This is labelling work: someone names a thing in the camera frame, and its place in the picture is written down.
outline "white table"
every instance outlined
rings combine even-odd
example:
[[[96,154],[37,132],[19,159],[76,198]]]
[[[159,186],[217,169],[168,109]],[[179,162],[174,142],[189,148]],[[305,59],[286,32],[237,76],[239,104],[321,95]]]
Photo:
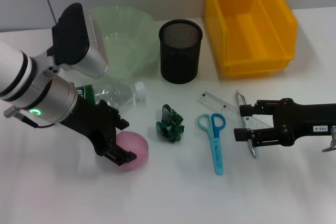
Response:
[[[191,83],[168,83],[157,66],[138,75],[146,85],[146,106],[123,117],[128,130],[147,139],[150,158],[130,173],[118,172],[96,156],[85,137],[62,125],[36,130],[0,116],[0,223],[334,224],[336,152],[321,152],[330,137],[261,147],[253,160],[246,144],[235,142],[228,120],[221,132],[226,171],[217,176],[206,133],[196,126],[200,114],[211,113],[195,101],[203,91],[231,104],[236,89],[252,104],[284,97],[301,104],[336,102],[336,8],[294,13],[300,24],[296,57],[280,73],[222,80],[204,33],[198,75]],[[200,19],[194,21],[205,31]],[[34,56],[51,45],[51,32],[2,33],[0,39]],[[76,85],[88,82],[71,72],[64,77]],[[155,122],[165,103],[185,119],[179,143],[157,136]],[[8,105],[1,101],[0,110]]]

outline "yellow plastic bin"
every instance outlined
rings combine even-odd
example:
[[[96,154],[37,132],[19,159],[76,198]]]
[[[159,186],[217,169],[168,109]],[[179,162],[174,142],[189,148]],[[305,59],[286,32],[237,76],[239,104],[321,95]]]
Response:
[[[227,77],[278,71],[294,57],[298,23],[285,0],[206,0],[205,24]]]

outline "blue scissors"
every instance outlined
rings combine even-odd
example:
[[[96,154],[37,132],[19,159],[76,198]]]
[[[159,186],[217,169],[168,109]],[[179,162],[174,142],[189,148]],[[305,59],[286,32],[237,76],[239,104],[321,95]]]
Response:
[[[223,125],[217,127],[215,124],[215,118],[220,118],[223,121]],[[207,118],[209,121],[209,127],[204,126],[201,123],[202,118]],[[226,120],[223,115],[214,113],[210,114],[202,114],[198,117],[198,126],[208,133],[208,137],[210,140],[212,159],[214,161],[215,172],[217,175],[222,175],[224,173],[224,165],[223,165],[223,156],[222,156],[222,146],[220,145],[220,130],[224,129],[226,125]]]

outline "pink ball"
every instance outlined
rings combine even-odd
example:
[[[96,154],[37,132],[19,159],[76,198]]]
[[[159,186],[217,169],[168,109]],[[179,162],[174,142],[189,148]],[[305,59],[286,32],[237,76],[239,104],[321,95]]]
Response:
[[[117,144],[125,151],[136,154],[136,159],[119,166],[123,170],[134,170],[143,166],[148,159],[148,143],[141,135],[131,131],[122,131],[117,135]]]

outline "transparent ruler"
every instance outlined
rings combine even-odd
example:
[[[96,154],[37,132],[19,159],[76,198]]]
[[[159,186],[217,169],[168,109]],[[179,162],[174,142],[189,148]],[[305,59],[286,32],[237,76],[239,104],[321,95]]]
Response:
[[[209,92],[203,92],[198,98],[197,101],[201,104],[213,109],[214,111],[222,114],[225,118],[232,120],[233,122],[239,124],[241,127],[244,127],[242,124],[242,118],[240,116],[239,110],[227,103],[226,101],[221,100],[220,98],[210,94]],[[252,130],[256,129],[266,129],[272,128],[272,126],[262,122],[259,119],[254,118],[253,116],[245,117],[243,120],[246,120],[246,125],[249,125],[249,128]]]

